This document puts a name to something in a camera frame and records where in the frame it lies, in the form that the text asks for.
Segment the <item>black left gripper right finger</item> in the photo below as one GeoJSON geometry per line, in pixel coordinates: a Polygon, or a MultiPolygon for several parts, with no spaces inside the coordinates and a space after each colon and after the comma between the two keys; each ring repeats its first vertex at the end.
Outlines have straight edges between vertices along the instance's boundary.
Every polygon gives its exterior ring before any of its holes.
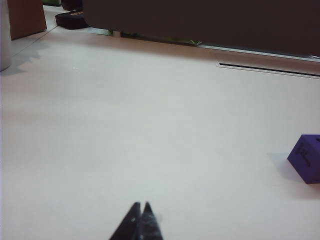
{"type": "Polygon", "coordinates": [[[140,215],[137,230],[138,240],[163,240],[160,226],[153,213],[150,203],[145,203],[144,209],[140,215]]]}

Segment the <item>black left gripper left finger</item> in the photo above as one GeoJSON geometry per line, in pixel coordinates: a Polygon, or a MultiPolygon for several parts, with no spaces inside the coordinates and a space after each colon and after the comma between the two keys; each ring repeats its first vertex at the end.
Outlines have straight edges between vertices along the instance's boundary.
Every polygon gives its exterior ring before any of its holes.
{"type": "Polygon", "coordinates": [[[138,225],[141,216],[141,203],[135,202],[113,232],[110,240],[137,240],[138,225]]]}

